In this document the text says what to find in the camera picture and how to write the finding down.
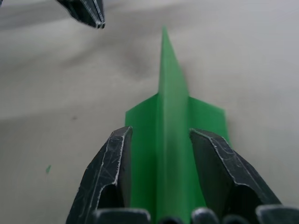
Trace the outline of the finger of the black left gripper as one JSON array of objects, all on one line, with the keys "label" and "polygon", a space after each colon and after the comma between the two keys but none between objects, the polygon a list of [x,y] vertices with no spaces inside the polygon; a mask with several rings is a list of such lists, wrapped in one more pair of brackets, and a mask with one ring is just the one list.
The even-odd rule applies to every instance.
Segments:
[{"label": "finger of the black left gripper", "polygon": [[96,10],[96,25],[97,28],[103,29],[106,24],[103,0],[93,0]]},{"label": "finger of the black left gripper", "polygon": [[101,18],[93,0],[57,0],[71,17],[80,23],[99,29]]}]

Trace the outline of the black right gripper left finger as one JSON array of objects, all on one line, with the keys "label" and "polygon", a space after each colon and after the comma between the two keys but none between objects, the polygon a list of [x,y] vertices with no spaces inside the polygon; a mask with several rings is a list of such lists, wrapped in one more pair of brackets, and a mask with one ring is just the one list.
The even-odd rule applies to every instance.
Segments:
[{"label": "black right gripper left finger", "polygon": [[110,134],[85,169],[66,223],[91,224],[98,209],[130,205],[132,132],[125,126]]}]

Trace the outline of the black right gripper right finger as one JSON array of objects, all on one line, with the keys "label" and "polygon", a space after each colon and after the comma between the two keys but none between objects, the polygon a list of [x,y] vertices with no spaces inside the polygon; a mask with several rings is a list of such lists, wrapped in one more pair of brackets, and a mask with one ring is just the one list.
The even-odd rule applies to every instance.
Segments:
[{"label": "black right gripper right finger", "polygon": [[222,136],[192,128],[190,139],[206,205],[217,215],[254,215],[259,205],[281,203],[256,169]]}]

